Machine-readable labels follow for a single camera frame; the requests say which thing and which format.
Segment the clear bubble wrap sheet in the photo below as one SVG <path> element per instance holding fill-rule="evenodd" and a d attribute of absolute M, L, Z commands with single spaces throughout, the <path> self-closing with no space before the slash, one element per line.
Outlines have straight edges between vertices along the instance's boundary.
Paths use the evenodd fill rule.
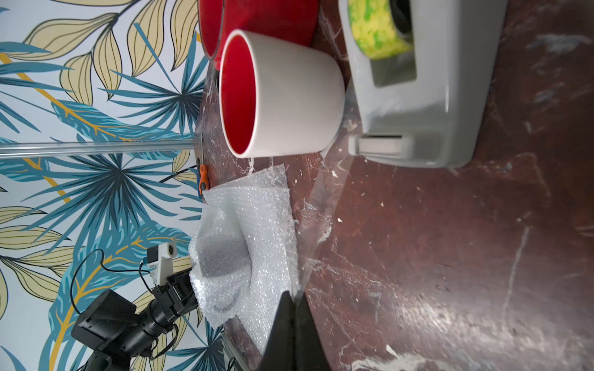
<path fill-rule="evenodd" d="M 295 221 L 283 165 L 213 187 L 190 241 L 190 282 L 212 326 L 239 318 L 263 352 L 281 296 L 300 290 Z"/>

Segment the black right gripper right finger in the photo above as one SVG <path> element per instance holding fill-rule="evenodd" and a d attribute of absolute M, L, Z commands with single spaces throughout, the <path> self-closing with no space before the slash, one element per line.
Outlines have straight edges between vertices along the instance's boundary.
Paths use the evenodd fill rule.
<path fill-rule="evenodd" d="M 305 295 L 295 304 L 295 369 L 331 371 Z"/>

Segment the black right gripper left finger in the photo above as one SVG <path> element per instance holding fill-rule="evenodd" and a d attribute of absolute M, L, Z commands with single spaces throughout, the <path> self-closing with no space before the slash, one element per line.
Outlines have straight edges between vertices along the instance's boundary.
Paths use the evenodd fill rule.
<path fill-rule="evenodd" d="M 269 341 L 258 370 L 296 370 L 295 305 L 289 292 L 284 292 L 280 298 Z"/>

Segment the red mug black handle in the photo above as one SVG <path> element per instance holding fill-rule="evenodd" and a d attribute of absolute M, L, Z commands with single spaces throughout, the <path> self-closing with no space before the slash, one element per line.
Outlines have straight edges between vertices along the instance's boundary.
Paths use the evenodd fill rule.
<path fill-rule="evenodd" d="M 235 30 L 255 32 L 310 46 L 315 32 L 318 0 L 199 0 L 199 34 L 207 58 L 215 69 L 227 37 Z"/>

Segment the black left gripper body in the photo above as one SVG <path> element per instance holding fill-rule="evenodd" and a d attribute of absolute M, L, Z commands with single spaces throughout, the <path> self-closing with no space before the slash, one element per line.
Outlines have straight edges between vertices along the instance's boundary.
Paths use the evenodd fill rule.
<path fill-rule="evenodd" d="M 171 325 L 198 307 L 190 272 L 190 268 L 177 272 L 156 289 L 155 320 L 160 325 Z"/>

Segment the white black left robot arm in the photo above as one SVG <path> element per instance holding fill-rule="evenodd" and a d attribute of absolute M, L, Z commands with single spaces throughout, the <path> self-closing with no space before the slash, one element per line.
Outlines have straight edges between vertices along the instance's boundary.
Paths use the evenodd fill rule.
<path fill-rule="evenodd" d="M 154 360 L 173 348 L 176 321 L 198 307 L 190 269 L 170 275 L 152 290 L 153 300 L 136 305 L 111 289 L 99 295 L 78 317 L 72 337 L 93 350 L 83 370 L 128 370 L 133 358 Z"/>

